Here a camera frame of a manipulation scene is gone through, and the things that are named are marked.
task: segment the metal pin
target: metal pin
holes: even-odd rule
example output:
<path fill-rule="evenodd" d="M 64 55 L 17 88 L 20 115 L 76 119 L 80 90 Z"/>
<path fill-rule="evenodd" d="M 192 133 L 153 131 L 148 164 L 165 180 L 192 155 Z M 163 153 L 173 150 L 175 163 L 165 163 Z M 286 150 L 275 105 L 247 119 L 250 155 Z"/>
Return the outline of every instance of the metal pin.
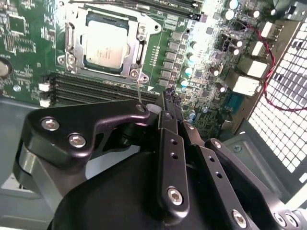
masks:
<path fill-rule="evenodd" d="M 136 81 L 136 88 L 138 90 L 139 102 L 142 103 L 142 95 L 141 95 L 139 80 Z"/>

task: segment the screw hole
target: screw hole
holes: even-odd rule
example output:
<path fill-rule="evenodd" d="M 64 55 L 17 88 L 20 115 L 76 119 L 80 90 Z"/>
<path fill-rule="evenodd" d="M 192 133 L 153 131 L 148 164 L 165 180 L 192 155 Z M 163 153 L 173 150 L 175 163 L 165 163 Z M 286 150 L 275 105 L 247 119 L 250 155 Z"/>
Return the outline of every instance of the screw hole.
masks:
<path fill-rule="evenodd" d="M 218 178 L 220 178 L 220 179 L 223 178 L 223 176 L 222 176 L 219 172 L 216 172 L 215 174 L 216 174 L 216 176 L 217 176 Z"/>
<path fill-rule="evenodd" d="M 171 143 L 172 143 L 173 145 L 178 144 L 177 141 L 175 141 L 174 139 L 171 139 Z"/>
<path fill-rule="evenodd" d="M 177 156 L 174 152 L 171 153 L 171 157 L 172 157 L 173 159 L 175 159 L 175 160 L 178 159 L 178 156 Z"/>

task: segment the capacitor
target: capacitor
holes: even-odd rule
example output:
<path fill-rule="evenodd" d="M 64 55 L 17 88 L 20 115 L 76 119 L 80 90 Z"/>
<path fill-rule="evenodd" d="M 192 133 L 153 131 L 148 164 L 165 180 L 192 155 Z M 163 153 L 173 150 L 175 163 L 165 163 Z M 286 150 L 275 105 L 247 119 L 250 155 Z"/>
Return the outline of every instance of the capacitor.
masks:
<path fill-rule="evenodd" d="M 183 78 L 183 79 L 180 80 L 180 85 L 183 88 L 186 88 L 189 85 L 189 81 L 187 79 Z"/>
<path fill-rule="evenodd" d="M 218 76 L 218 75 L 219 75 L 219 70 L 216 69 L 215 67 L 210 67 L 209 71 L 210 71 L 210 73 L 212 73 L 214 76 Z"/>
<path fill-rule="evenodd" d="M 235 17 L 235 12 L 233 10 L 228 10 L 225 13 L 225 19 L 226 20 L 232 20 Z"/>
<path fill-rule="evenodd" d="M 231 0 L 228 4 L 229 8 L 234 10 L 239 6 L 238 0 Z"/>
<path fill-rule="evenodd" d="M 223 86 L 221 83 L 216 83 L 216 88 L 220 91 L 220 92 L 225 92 L 226 88 L 225 86 Z"/>
<path fill-rule="evenodd" d="M 190 119 L 195 119 L 195 118 L 196 118 L 195 110 L 189 111 L 189 118 L 190 118 Z"/>
<path fill-rule="evenodd" d="M 205 107 L 201 108 L 201 111 L 202 111 L 204 114 L 206 114 L 206 113 L 208 112 L 208 107 L 205 106 Z"/>
<path fill-rule="evenodd" d="M 197 42 L 195 42 L 195 41 L 192 41 L 191 43 L 190 43 L 190 46 L 191 46 L 191 48 L 192 49 L 194 49 L 194 50 L 199 50 L 199 44 L 197 43 Z"/>
<path fill-rule="evenodd" d="M 192 63 L 194 63 L 197 59 L 197 57 L 192 53 L 188 53 L 187 57 L 188 57 L 189 61 L 192 62 Z"/>
<path fill-rule="evenodd" d="M 223 69 L 224 69 L 224 66 L 223 66 L 223 64 L 221 63 L 221 64 L 219 65 L 219 68 L 218 68 L 219 74 L 222 73 Z"/>
<path fill-rule="evenodd" d="M 260 16 L 260 11 L 248 10 L 246 16 L 249 18 L 258 18 Z"/>
<path fill-rule="evenodd" d="M 235 48 L 235 47 L 233 47 L 233 46 L 231 46 L 229 48 L 229 52 L 232 53 L 233 55 L 237 56 L 240 53 L 240 50 Z"/>
<path fill-rule="evenodd" d="M 187 75 L 187 76 L 191 76 L 192 73 L 193 73 L 193 68 L 187 66 L 184 68 L 184 73 Z"/>
<path fill-rule="evenodd" d="M 238 48 L 243 46 L 243 42 L 238 39 L 232 39 L 232 44 Z"/>

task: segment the chip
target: chip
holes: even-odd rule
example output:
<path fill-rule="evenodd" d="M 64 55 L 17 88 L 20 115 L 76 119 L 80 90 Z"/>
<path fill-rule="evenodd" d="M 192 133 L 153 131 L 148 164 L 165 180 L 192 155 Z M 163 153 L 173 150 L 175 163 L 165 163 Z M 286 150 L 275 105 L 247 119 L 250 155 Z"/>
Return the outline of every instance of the chip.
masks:
<path fill-rule="evenodd" d="M 186 49 L 186 46 L 185 45 L 180 45 L 179 49 Z"/>
<path fill-rule="evenodd" d="M 174 66 L 174 63 L 173 63 L 173 62 L 168 62 L 168 61 L 163 62 L 163 67 L 164 67 L 165 69 L 172 69 L 173 66 Z"/>
<path fill-rule="evenodd" d="M 161 77 L 169 78 L 170 76 L 171 76 L 171 72 L 165 71 L 165 70 L 161 71 Z"/>
<path fill-rule="evenodd" d="M 220 18 L 221 18 L 221 14 L 220 13 L 214 13 L 213 19 L 220 20 Z"/>
<path fill-rule="evenodd" d="M 9 22 L 12 32 L 24 34 L 24 17 L 9 15 Z"/>
<path fill-rule="evenodd" d="M 208 27 L 207 31 L 206 31 L 206 34 L 212 35 L 213 34 L 213 28 L 212 27 Z"/>
<path fill-rule="evenodd" d="M 166 59 L 174 61 L 176 59 L 176 54 L 171 53 L 171 52 L 167 52 L 165 57 L 166 57 Z"/>
<path fill-rule="evenodd" d="M 188 38 L 189 38 L 189 35 L 188 35 L 188 34 L 183 34 L 183 35 L 182 35 L 182 39 L 188 40 Z"/>
<path fill-rule="evenodd" d="M 173 50 L 178 50 L 179 49 L 179 43 L 169 42 L 168 43 L 168 48 L 173 49 Z"/>
<path fill-rule="evenodd" d="M 161 85 L 163 87 L 167 87 L 168 86 L 168 80 L 166 80 L 166 79 L 159 79 L 159 85 Z"/>
<path fill-rule="evenodd" d="M 215 59 L 218 59 L 218 60 L 221 60 L 221 59 L 222 59 L 222 57 L 223 57 L 223 55 L 222 55 L 222 54 L 216 54 L 216 55 L 215 55 Z"/>
<path fill-rule="evenodd" d="M 171 38 L 174 40 L 181 40 L 182 33 L 172 32 Z"/>
<path fill-rule="evenodd" d="M 183 55 L 182 55 L 182 54 L 177 54 L 176 58 L 182 59 L 182 58 L 183 58 Z"/>
<path fill-rule="evenodd" d="M 200 72 L 200 71 L 195 72 L 195 77 L 201 78 L 201 76 L 202 76 L 202 72 Z"/>
<path fill-rule="evenodd" d="M 113 36 L 97 36 L 97 31 L 112 31 Z M 107 23 L 88 23 L 86 61 L 95 65 L 119 69 L 127 53 L 127 30 Z"/>
<path fill-rule="evenodd" d="M 203 97 L 208 97 L 210 95 L 210 92 L 209 91 L 203 91 L 202 92 L 202 96 Z"/>

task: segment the integrated circuit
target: integrated circuit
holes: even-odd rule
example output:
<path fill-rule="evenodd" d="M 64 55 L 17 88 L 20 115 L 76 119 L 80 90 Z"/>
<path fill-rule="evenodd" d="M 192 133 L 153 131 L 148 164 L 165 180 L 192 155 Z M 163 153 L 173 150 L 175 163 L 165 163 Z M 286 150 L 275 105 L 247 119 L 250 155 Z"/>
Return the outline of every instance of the integrated circuit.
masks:
<path fill-rule="evenodd" d="M 174 66 L 173 62 L 168 62 L 168 61 L 163 62 L 163 68 L 165 69 L 173 69 L 173 66 Z"/>
<path fill-rule="evenodd" d="M 165 55 L 165 58 L 171 61 L 175 61 L 176 53 L 167 52 Z"/>
<path fill-rule="evenodd" d="M 169 42 L 168 43 L 168 48 L 170 48 L 172 50 L 178 50 L 179 46 L 180 46 L 180 44 L 176 43 L 176 42 Z"/>
<path fill-rule="evenodd" d="M 10 31 L 23 35 L 25 33 L 24 17 L 9 15 Z"/>

